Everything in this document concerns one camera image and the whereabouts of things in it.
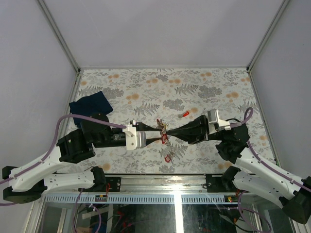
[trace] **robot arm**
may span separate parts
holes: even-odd
[[[109,122],[106,115],[95,114],[92,117]],[[49,191],[75,188],[105,191],[106,181],[101,168],[94,167],[91,171],[82,173],[54,173],[62,167],[93,157],[95,155],[93,147],[126,146],[127,150],[135,150],[161,139],[161,137],[146,139],[145,131],[160,132],[161,130],[134,120],[125,129],[110,128],[86,120],[81,123],[81,126],[81,129],[74,130],[61,138],[45,161],[42,161],[43,156],[40,156],[22,167],[5,167],[2,170],[3,178],[12,178],[12,180],[10,186],[3,191],[4,199],[15,203],[27,203]],[[229,121],[219,118],[218,110],[210,110],[207,116],[202,115],[184,126],[166,131],[166,134],[187,141],[189,144],[209,140],[220,141],[216,148],[224,160],[258,175],[258,177],[250,176],[239,168],[231,166],[223,175],[224,182],[272,201],[299,223],[308,221],[311,215],[311,193],[272,172],[262,162],[307,188],[311,188],[311,177],[302,180],[263,158],[259,161],[248,148],[247,142],[250,137],[245,124],[241,123],[233,127]],[[35,169],[15,177],[17,173],[37,162],[41,164]]]

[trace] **navy blue cloth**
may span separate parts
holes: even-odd
[[[107,115],[113,111],[113,108],[101,91],[90,96],[82,97],[76,102],[71,102],[69,106],[72,114],[87,117],[95,113]],[[82,119],[74,118],[73,121],[78,128],[81,128]]]
[[[92,233],[96,233],[97,228],[98,228],[98,225],[99,225],[99,224],[96,224],[96,225],[93,227]],[[107,231],[107,227],[102,223],[102,224],[101,224],[101,227],[99,228],[98,233],[106,233],[106,231]]]

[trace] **floral tablecloth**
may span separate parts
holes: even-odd
[[[135,119],[152,127],[163,119],[169,129],[182,126],[219,109],[220,118],[242,119],[247,107],[254,108],[248,121],[249,134],[255,150],[273,161],[273,154],[260,117],[253,89],[243,68],[198,69],[87,69],[82,74],[76,100],[102,91],[113,107],[109,121],[127,124]],[[189,111],[186,117],[178,115]],[[76,129],[73,120],[68,133]],[[158,132],[147,137],[159,137]],[[231,163],[224,161],[215,145],[209,141],[196,145],[170,137],[176,156],[165,162],[168,148],[160,141],[146,148],[126,150],[125,147],[95,149],[96,157],[62,169],[78,172],[90,166],[100,166],[107,173],[223,173]]]

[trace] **black mount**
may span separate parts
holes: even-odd
[[[102,168],[95,166],[91,169],[94,175],[94,185],[91,188],[83,189],[85,192],[103,192],[106,190],[106,177]]]
[[[29,203],[39,199],[46,189],[47,187],[44,185],[43,180],[40,180],[25,192],[13,192],[12,187],[7,187],[3,190],[3,199],[17,204]]]
[[[221,140],[221,143],[216,145],[219,155],[222,159],[235,164],[237,158],[240,158],[240,153],[248,147],[247,141],[250,136],[245,124],[233,128],[231,130],[222,130],[209,135],[210,140]]]
[[[302,180],[303,186],[311,189],[311,177]],[[292,220],[301,224],[306,224],[311,215],[311,193],[307,190],[300,188],[298,192],[294,193],[294,197],[287,200],[284,197],[280,197],[284,213]]]
[[[206,116],[201,115],[184,126],[168,130],[167,134],[177,137],[189,144],[197,144],[202,141],[207,141],[208,124]]]
[[[106,115],[101,113],[96,113],[91,116],[94,119],[109,122]],[[161,131],[159,129],[152,128],[145,125],[142,122],[137,122],[135,125],[137,131]],[[98,124],[92,121],[83,120],[81,122],[82,132],[80,137],[83,137],[85,144],[91,145],[95,148],[105,148],[105,147],[125,147],[126,146],[126,136],[122,129],[111,128],[107,125]],[[154,141],[160,140],[161,138],[150,138],[146,140],[146,144],[149,145]]]
[[[206,175],[206,186],[208,193],[236,192],[238,189],[234,186],[234,176],[241,171],[235,166],[230,166],[222,176]]]

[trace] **black plastic joint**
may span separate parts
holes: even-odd
[[[25,192],[14,192],[12,187],[7,187],[3,190],[3,199],[17,204],[29,203],[39,199],[46,189],[47,187],[44,185],[43,180],[40,180]]]
[[[17,168],[17,166],[5,166],[2,168],[2,179],[8,179],[14,168]]]
[[[94,185],[91,188],[84,189],[86,192],[104,192],[106,191],[106,177],[102,168],[95,166],[91,169],[94,175]]]
[[[235,166],[230,166],[222,175],[222,183],[227,190],[236,190],[233,184],[235,175],[240,172],[241,169]]]
[[[74,130],[59,139],[56,145],[61,152],[60,162],[77,164],[95,156],[93,147],[86,143],[81,129]]]
[[[311,188],[311,177],[304,180],[303,186]],[[295,192],[295,196],[286,201],[280,200],[284,205],[284,213],[296,222],[306,224],[311,216],[311,193],[303,188]]]

